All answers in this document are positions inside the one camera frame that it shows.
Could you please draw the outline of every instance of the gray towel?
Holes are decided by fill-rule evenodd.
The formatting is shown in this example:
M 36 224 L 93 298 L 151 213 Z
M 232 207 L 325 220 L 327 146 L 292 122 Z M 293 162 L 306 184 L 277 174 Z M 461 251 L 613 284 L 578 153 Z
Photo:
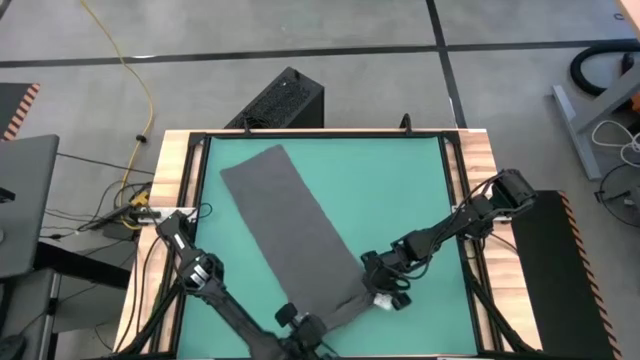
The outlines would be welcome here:
M 365 311 L 363 269 L 281 145 L 220 172 L 280 286 L 301 314 L 327 329 Z

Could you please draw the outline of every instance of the green table surface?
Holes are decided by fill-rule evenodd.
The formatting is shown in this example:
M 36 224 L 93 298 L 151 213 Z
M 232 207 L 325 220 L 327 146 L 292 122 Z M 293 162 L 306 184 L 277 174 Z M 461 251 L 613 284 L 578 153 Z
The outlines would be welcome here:
M 388 251 L 407 232 L 450 214 L 436 138 L 216 139 L 211 142 L 196 244 L 225 266 L 229 292 L 265 329 L 286 336 L 275 312 L 287 297 L 245 225 L 220 170 L 281 144 L 353 256 Z M 475 354 L 460 253 L 448 241 L 413 282 L 402 311 L 372 307 L 325 342 L 341 356 Z M 179 358 L 247 357 L 242 340 L 201 300 L 185 303 Z

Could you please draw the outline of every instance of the concrete floor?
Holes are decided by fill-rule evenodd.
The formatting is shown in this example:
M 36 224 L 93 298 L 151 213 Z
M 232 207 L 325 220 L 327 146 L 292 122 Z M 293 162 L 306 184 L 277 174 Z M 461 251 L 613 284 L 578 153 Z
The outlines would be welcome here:
M 128 56 L 435 45 L 437 39 L 433 14 L 421 0 L 89 4 Z M 435 4 L 447 44 L 635 37 L 625 21 L 614 18 L 619 10 L 613 0 L 435 0 Z M 139 85 L 121 66 L 2 66 L 9 60 L 113 57 L 109 43 L 78 0 L 13 0 L 0 19 L 0 44 L 4 50 L 0 82 L 41 84 L 19 137 L 56 133 L 61 152 L 126 165 L 134 136 L 146 121 L 147 105 Z M 498 166 L 521 169 L 538 189 L 568 193 L 622 351 L 626 358 L 639 358 L 638 230 L 616 222 L 595 202 L 597 184 L 584 177 L 550 97 L 551 85 L 562 84 L 575 104 L 588 101 L 567 75 L 569 62 L 582 49 L 567 46 L 448 55 L 466 123 L 488 129 Z M 606 85 L 613 78 L 615 61 L 604 57 L 585 68 L 591 78 Z M 416 126 L 456 127 L 437 52 L 138 64 L 135 68 L 154 97 L 156 123 L 136 167 L 155 168 L 166 129 L 224 126 L 286 66 L 325 85 L 327 127 L 395 127 L 405 112 Z M 121 176 L 116 169 L 58 159 L 48 207 L 91 213 L 104 188 Z M 149 179 L 133 177 L 133 181 Z M 69 223 L 47 217 L 46 225 Z M 82 234 L 60 245 L 81 251 L 110 243 L 97 234 Z M 122 245 L 99 257 L 117 264 L 131 251 Z M 82 281 L 65 279 L 61 296 L 84 286 Z M 99 331 L 111 344 L 123 298 L 121 291 L 99 287 L 64 304 L 57 328 L 86 329 L 63 333 L 57 357 L 108 353 L 95 338 L 93 326 L 105 323 Z

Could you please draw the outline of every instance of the yellow cable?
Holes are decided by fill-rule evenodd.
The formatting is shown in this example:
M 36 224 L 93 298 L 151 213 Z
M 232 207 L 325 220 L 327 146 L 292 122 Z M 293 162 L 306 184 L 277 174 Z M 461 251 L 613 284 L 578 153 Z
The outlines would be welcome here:
M 140 85 L 144 89 L 144 93 L 147 95 L 147 102 L 149 104 L 149 118 L 147 119 L 147 125 L 144 127 L 144 130 L 142 131 L 142 134 L 141 134 L 142 136 L 146 137 L 147 133 L 149 132 L 149 129 L 151 128 L 151 125 L 153 124 L 153 100 L 151 99 L 151 93 L 149 92 L 149 89 L 147 88 L 147 85 L 144 83 L 144 81 L 142 81 L 142 78 L 140 78 L 138 73 L 136 73 L 135 70 L 133 70 L 133 68 L 131 66 L 129 66 L 124 61 L 124 57 L 122 56 L 122 53 L 120 52 L 120 48 L 118 48 L 118 45 L 113 40 L 113 37 L 111 37 L 111 34 L 105 28 L 105 26 L 100 22 L 100 20 L 96 16 L 96 14 L 94 14 L 93 11 L 91 11 L 91 8 L 89 8 L 89 5 L 87 5 L 86 1 L 85 0 L 80 0 L 80 3 L 82 4 L 82 7 L 84 7 L 84 9 L 87 11 L 87 13 L 89 13 L 89 15 L 91 15 L 91 17 L 96 22 L 96 24 L 98 24 L 100 29 L 102 29 L 102 32 L 109 39 L 109 41 L 111 42 L 111 45 L 113 45 L 113 49 L 116 51 L 116 54 L 118 54 L 118 58 L 120 59 L 120 62 L 122 63 L 122 66 L 124 66 L 127 70 L 129 70 L 129 72 L 131 74 L 133 74 L 133 76 L 135 76 L 135 78 L 138 80 L 138 82 L 140 83 Z M 122 178 L 122 185 L 120 186 L 120 190 L 122 190 L 127 184 L 127 180 L 129 179 L 130 169 L 133 166 L 133 163 L 135 161 L 136 155 L 138 154 L 138 149 L 140 148 L 140 143 L 141 143 L 140 140 L 136 140 L 136 146 L 133 149 L 133 152 L 131 153 L 131 157 L 129 158 L 129 164 L 127 165 L 127 170 L 124 173 L 124 177 Z M 123 196 L 124 196 L 124 191 L 121 191 L 120 192 L 120 197 L 118 198 L 118 206 L 122 206 Z M 132 226 L 132 225 L 128 224 L 125 221 L 124 216 L 122 217 L 122 224 L 124 224 L 124 226 L 126 226 L 127 228 L 129 228 L 131 230 L 140 230 L 142 228 L 140 226 Z

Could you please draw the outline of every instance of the warning stripe tape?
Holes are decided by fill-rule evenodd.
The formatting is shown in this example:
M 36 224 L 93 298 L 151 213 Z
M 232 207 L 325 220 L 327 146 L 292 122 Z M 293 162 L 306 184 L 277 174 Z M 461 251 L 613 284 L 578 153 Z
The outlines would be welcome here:
M 40 91 L 40 84 L 31 84 L 31 86 L 27 88 L 27 92 L 22 97 L 22 100 L 20 100 L 16 113 L 11 117 L 9 126 L 2 134 L 0 141 L 13 140 L 18 136 L 18 131 L 20 130 L 24 120 L 27 118 L 27 113 L 29 112 L 29 109 L 31 109 L 31 105 L 33 105 L 33 101 L 35 100 L 38 91 Z
M 618 340 L 614 335 L 613 326 L 611 325 L 611 320 L 609 320 L 609 314 L 605 309 L 604 301 L 602 300 L 602 295 L 600 294 L 600 288 L 596 283 L 596 277 L 591 270 L 591 263 L 587 259 L 587 252 L 585 250 L 582 237 L 580 236 L 580 230 L 578 230 L 575 216 L 573 215 L 573 211 L 571 210 L 569 199 L 567 198 L 567 195 L 562 191 L 558 191 L 558 194 L 560 194 L 560 197 L 562 198 L 564 210 L 567 213 L 567 217 L 569 218 L 569 226 L 571 226 L 573 238 L 576 242 L 576 245 L 578 246 L 578 254 L 580 254 L 580 257 L 582 258 L 582 265 L 584 266 L 585 273 L 587 274 L 587 280 L 589 281 L 589 285 L 591 286 L 593 298 L 595 299 L 596 305 L 599 308 L 600 318 L 602 319 L 602 324 L 604 325 L 604 329 L 607 332 L 609 338 L 609 344 L 611 345 L 611 352 L 613 353 L 613 357 L 616 360 L 622 360 L 620 345 L 618 345 Z

